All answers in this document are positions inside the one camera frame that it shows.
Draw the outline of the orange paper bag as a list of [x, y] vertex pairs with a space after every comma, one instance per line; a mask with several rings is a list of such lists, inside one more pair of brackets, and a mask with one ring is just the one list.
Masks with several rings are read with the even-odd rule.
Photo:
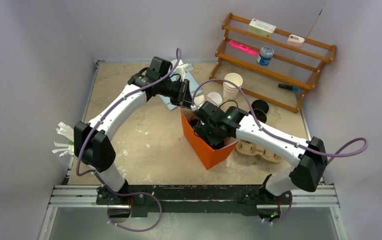
[[236, 106], [230, 106], [227, 110], [225, 110], [225, 117], [229, 124], [235, 129], [236, 138], [227, 138], [224, 142], [224, 147], [210, 147], [200, 137], [195, 135], [194, 128], [191, 128], [189, 125], [190, 120], [198, 119], [195, 116], [195, 112], [196, 111], [191, 111], [190, 109], [181, 108], [180, 114], [182, 129], [185, 138], [197, 154], [205, 169], [209, 170], [224, 161], [232, 153], [233, 148], [239, 141], [236, 130], [241, 126], [240, 121], [247, 114], [245, 111]]

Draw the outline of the black paper cup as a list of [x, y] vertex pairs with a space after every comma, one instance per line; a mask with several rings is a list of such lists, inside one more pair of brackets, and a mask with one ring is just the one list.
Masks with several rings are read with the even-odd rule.
[[260, 109], [254, 109], [254, 115], [256, 116], [257, 120], [259, 120], [262, 123], [267, 122], [267, 115]]

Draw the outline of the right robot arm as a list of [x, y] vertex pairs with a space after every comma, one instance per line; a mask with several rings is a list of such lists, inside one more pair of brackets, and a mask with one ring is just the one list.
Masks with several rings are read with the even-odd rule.
[[315, 192], [327, 166], [326, 158], [315, 153], [325, 151], [320, 139], [308, 141], [266, 125], [247, 111], [231, 106], [223, 111], [211, 102], [191, 106], [195, 116], [214, 137], [236, 138], [259, 145], [278, 155], [290, 167], [267, 177], [259, 196], [267, 204], [273, 203], [285, 192], [300, 189]]

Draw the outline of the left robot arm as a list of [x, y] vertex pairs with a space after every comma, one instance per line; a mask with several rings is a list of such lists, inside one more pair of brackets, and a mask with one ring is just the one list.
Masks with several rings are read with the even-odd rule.
[[170, 99], [171, 104], [190, 107], [190, 81], [176, 70], [177, 63], [155, 56], [148, 67], [132, 75], [119, 96], [98, 116], [73, 128], [74, 155], [109, 189], [117, 205], [128, 199], [127, 181], [115, 166], [116, 151], [111, 143], [125, 121], [152, 97]]

